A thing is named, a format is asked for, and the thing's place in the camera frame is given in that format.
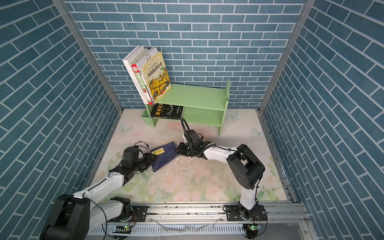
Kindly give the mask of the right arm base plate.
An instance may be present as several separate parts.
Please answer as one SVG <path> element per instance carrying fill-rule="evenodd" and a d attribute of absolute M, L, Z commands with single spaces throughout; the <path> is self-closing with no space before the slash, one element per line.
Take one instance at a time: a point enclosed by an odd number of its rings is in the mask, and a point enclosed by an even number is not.
<path fill-rule="evenodd" d="M 242 205 L 224 205 L 223 210 L 226 214 L 227 221 L 266 221 L 268 219 L 265 207 L 256 204 L 251 210 L 246 209 Z"/>

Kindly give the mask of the green nature encyclopedia book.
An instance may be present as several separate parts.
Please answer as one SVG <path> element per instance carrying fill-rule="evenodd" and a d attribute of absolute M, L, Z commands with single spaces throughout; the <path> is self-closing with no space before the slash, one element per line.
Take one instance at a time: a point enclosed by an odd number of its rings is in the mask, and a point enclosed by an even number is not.
<path fill-rule="evenodd" d="M 144 57 L 146 56 L 147 52 L 149 51 L 149 49 L 146 49 L 144 48 L 143 46 L 141 46 L 140 50 L 143 50 L 140 55 L 133 61 L 131 67 L 134 71 L 134 73 L 136 74 L 136 78 L 138 80 L 138 83 L 142 89 L 142 92 L 144 93 L 144 95 L 146 96 L 147 98 L 147 103 L 151 106 L 154 105 L 154 101 L 151 97 L 151 93 L 150 93 L 150 89 L 144 79 L 144 76 L 143 76 L 143 73 L 142 73 L 142 69 L 140 67 L 140 64 L 139 62 L 141 60 L 144 59 Z"/>

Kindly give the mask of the black slipcase box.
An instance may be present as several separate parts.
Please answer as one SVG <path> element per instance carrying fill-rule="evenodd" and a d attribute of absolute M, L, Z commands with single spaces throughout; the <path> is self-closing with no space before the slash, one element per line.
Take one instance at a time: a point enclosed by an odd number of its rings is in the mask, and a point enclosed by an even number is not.
<path fill-rule="evenodd" d="M 150 117 L 155 119 L 180 120 L 183 115 L 183 106 L 156 104 L 154 105 Z"/>

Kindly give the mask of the dark blue book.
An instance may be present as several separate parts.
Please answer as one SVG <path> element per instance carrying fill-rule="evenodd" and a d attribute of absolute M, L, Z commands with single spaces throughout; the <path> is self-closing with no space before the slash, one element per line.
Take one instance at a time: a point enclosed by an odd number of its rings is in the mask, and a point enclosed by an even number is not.
<path fill-rule="evenodd" d="M 178 157 L 179 154 L 176 152 L 176 149 L 176 144 L 174 142 L 170 142 L 166 145 L 150 150 L 150 153 L 156 156 L 156 159 L 152 164 L 153 172 L 157 172 L 166 164 Z"/>

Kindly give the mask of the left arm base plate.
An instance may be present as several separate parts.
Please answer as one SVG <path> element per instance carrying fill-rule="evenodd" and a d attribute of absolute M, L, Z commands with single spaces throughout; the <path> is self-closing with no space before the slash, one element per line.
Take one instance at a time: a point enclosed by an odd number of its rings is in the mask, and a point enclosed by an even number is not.
<path fill-rule="evenodd" d="M 111 223 L 143 223 L 146 220 L 148 206 L 131 206 L 128 216 L 120 215 L 109 220 Z"/>

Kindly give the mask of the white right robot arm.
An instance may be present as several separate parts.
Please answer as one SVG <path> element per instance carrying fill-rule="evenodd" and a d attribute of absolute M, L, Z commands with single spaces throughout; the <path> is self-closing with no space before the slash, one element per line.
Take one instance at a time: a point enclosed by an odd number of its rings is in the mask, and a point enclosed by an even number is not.
<path fill-rule="evenodd" d="M 247 145 L 241 144 L 237 148 L 230 148 L 211 142 L 180 143 L 176 152 L 186 157 L 197 157 L 228 164 L 235 179 L 242 187 L 239 201 L 240 215 L 245 220 L 249 220 L 257 214 L 257 191 L 265 172 L 265 166 Z"/>

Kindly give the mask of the white red-lettered magazine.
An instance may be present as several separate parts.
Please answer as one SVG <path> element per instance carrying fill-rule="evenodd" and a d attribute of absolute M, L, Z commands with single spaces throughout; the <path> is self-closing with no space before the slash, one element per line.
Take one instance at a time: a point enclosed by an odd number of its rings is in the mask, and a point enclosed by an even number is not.
<path fill-rule="evenodd" d="M 143 56 L 138 60 L 137 67 L 139 70 L 142 69 L 142 67 L 158 52 L 157 47 L 152 47 L 151 49 L 148 49 Z"/>

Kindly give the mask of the white paperback book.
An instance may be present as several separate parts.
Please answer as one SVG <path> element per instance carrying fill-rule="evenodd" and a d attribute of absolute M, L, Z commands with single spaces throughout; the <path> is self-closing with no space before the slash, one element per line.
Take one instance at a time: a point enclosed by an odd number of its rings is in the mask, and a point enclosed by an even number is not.
<path fill-rule="evenodd" d="M 138 90 L 139 95 L 140 95 L 143 103 L 145 105 L 147 105 L 149 103 L 148 98 L 146 97 L 146 94 L 144 93 L 141 85 L 139 84 L 139 82 L 136 78 L 136 73 L 134 72 L 134 70 L 132 68 L 132 63 L 134 62 L 134 60 L 136 60 L 137 57 L 139 57 L 144 50 L 145 50 L 145 48 L 143 45 L 136 46 L 126 57 L 123 58 L 123 63 L 125 65 L 128 73 L 129 73 L 136 89 Z"/>

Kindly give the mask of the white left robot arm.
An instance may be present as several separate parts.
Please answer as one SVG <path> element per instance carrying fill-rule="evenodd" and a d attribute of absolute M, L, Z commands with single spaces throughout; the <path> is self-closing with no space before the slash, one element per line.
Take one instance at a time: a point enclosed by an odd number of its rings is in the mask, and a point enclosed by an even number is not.
<path fill-rule="evenodd" d="M 40 239 L 83 240 L 89 231 L 116 218 L 129 228 L 136 216 L 130 199 L 113 197 L 106 204 L 101 204 L 101 200 L 128 183 L 136 173 L 146 171 L 156 158 L 156 155 L 144 153 L 139 146 L 126 148 L 121 162 L 102 180 L 56 199 Z"/>

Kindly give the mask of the yellow history book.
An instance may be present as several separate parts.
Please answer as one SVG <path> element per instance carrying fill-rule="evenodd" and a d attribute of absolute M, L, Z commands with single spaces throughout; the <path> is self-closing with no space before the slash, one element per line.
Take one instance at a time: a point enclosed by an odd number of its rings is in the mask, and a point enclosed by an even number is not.
<path fill-rule="evenodd" d="M 172 87 L 162 52 L 157 52 L 142 66 L 142 74 L 155 105 Z"/>

